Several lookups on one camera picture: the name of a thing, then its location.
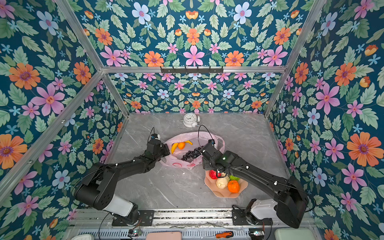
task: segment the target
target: orange screwdriver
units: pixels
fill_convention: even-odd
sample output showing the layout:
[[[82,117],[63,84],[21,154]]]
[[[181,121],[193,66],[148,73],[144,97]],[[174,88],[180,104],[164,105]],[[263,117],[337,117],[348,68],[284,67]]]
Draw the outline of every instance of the orange screwdriver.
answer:
[[[216,238],[231,238],[233,237],[233,231],[218,233],[215,236],[208,236],[208,237],[201,237],[201,238],[209,238],[209,237],[216,237]]]

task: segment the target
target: white alarm clock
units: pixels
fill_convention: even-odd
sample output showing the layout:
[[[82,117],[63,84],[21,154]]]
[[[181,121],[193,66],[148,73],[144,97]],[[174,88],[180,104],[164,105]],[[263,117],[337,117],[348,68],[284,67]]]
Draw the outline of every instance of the white alarm clock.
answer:
[[[194,113],[187,113],[183,119],[184,126],[186,127],[196,127],[200,121],[200,116],[196,116]]]

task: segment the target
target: orange fruit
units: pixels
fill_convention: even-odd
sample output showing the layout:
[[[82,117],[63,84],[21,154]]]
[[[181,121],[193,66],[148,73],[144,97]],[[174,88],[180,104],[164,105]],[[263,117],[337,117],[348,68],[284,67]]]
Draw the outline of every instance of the orange fruit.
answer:
[[[240,191],[240,184],[236,180],[231,180],[228,183],[228,190],[232,193],[238,193]]]
[[[177,147],[179,149],[184,149],[185,148],[185,142],[179,142],[179,144],[177,145]]]

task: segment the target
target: plastic bag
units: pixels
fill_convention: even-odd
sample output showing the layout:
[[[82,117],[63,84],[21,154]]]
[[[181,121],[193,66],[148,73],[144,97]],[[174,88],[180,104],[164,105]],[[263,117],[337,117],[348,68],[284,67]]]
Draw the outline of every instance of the plastic bag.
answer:
[[[190,140],[193,143],[193,145],[186,143],[185,147],[182,150],[180,150],[179,148],[176,148],[174,153],[173,154],[171,153],[170,155],[165,156],[164,157],[165,162],[164,160],[162,160],[161,163],[166,166],[182,167],[182,168],[193,168],[194,166],[201,164],[203,162],[202,155],[195,158],[192,162],[181,160],[183,158],[183,155],[186,154],[188,151],[193,151],[195,148],[200,146],[197,140],[197,133],[198,132],[182,133],[167,140],[165,144],[168,144],[169,150],[171,150],[172,145],[176,142],[184,142],[184,141]],[[214,134],[211,134],[211,135],[212,137],[209,135],[208,132],[202,132],[202,131],[200,132],[199,141],[201,146],[204,146],[205,144],[208,143],[208,140],[213,138],[215,140],[216,146],[221,147],[219,151],[224,152],[225,142],[223,138]]]

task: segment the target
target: floral wall panel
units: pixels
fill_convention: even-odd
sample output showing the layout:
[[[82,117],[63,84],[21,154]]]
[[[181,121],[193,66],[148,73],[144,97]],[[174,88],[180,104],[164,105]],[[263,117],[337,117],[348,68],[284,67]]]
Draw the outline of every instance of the floral wall panel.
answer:
[[[131,112],[262,113],[280,75],[116,73],[111,78]]]
[[[56,5],[46,3],[0,2],[0,178],[94,73]]]
[[[106,66],[276,66],[286,63],[313,1],[78,4],[78,19]]]
[[[0,239],[60,240],[80,204],[71,190],[105,162],[122,121],[100,81],[3,203]]]
[[[270,114],[287,166],[316,199],[311,214],[326,240],[384,238],[383,6],[324,8]]]

